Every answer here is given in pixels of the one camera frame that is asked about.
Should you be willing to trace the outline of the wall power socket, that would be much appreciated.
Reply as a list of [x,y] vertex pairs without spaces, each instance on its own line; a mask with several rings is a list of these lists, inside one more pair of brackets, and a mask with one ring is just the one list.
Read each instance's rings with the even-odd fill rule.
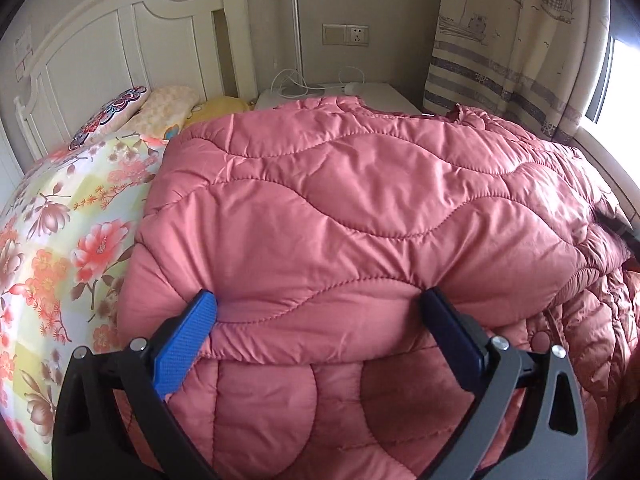
[[322,44],[331,47],[367,47],[369,27],[355,24],[323,24]]

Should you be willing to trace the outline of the white wooden headboard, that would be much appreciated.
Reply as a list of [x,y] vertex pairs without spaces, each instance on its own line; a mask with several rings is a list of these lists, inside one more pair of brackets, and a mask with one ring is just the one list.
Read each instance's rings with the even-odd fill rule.
[[68,142],[134,86],[188,86],[202,101],[258,96],[247,0],[85,0],[29,58],[15,116],[33,159]]

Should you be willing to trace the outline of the patterned beige curtain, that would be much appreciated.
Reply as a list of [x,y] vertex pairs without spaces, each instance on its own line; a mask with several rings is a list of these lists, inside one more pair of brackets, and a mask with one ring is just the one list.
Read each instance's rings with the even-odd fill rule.
[[604,62],[611,0],[440,0],[424,110],[479,107],[569,144]]

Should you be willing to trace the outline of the silver vertical lamp pole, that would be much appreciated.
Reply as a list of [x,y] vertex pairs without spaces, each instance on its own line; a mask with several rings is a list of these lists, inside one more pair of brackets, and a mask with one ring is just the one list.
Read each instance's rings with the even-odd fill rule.
[[300,28],[299,0],[291,0],[292,25],[295,55],[295,82],[299,88],[304,88],[304,57],[302,29]]

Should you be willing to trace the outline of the yellow pillow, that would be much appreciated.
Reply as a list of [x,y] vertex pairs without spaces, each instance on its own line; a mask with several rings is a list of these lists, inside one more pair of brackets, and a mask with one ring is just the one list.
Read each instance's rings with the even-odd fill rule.
[[232,98],[232,96],[218,96],[218,98],[195,105],[188,118],[186,118],[183,129],[199,122],[210,122],[213,119],[248,112],[249,110],[252,110],[250,104],[241,99]]

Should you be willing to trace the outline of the white bedside table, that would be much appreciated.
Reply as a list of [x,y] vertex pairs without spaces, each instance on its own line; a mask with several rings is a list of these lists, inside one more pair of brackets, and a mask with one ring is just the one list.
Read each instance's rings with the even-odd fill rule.
[[305,92],[295,87],[285,90],[273,87],[258,96],[256,110],[273,108],[287,102],[315,98],[339,98],[340,96],[356,96],[366,107],[386,113],[402,113],[421,115],[410,101],[390,84],[382,82],[349,82],[348,84],[322,84],[320,90]]

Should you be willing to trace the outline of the white paper wall notice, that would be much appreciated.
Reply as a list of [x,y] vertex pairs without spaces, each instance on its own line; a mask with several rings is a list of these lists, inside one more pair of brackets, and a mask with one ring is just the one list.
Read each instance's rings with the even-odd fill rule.
[[32,26],[27,25],[13,44],[14,75],[17,82],[25,77],[27,65],[33,55]]

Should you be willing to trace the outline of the floral bed sheet mattress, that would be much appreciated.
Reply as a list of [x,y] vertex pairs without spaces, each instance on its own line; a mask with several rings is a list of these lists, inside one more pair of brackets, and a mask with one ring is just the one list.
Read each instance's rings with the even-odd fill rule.
[[1,416],[45,477],[70,354],[118,346],[118,296],[165,148],[126,130],[62,148],[1,211]]

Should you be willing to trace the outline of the colourful embroidered pillow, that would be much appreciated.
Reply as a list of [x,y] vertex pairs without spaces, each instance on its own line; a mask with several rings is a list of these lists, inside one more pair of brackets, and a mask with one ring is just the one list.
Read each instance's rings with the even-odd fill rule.
[[149,99],[149,89],[137,86],[120,92],[114,99],[101,106],[74,134],[68,149],[80,148],[87,141],[96,140],[99,136],[117,131],[137,113]]

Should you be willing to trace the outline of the pink quilted jacket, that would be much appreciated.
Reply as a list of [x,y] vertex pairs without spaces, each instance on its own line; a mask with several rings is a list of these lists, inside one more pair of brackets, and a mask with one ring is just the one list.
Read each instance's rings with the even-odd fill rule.
[[412,479],[471,403],[416,300],[439,288],[523,350],[559,344],[588,467],[639,392],[639,277],[588,159],[457,106],[297,101],[173,138],[119,294],[122,342],[201,290],[216,324],[168,399],[226,479]]

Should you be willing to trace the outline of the beige fluffy pillow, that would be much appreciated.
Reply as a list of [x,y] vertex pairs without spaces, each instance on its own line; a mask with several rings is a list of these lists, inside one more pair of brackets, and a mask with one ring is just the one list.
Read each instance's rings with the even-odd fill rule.
[[188,86],[166,86],[153,90],[140,110],[122,127],[147,139],[168,141],[180,132],[192,108],[200,102],[198,92]]

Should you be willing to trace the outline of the dark framed window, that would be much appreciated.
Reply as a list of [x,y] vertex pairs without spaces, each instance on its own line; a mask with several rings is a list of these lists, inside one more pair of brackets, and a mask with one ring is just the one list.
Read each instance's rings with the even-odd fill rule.
[[639,163],[639,48],[613,38],[592,134],[622,165]]

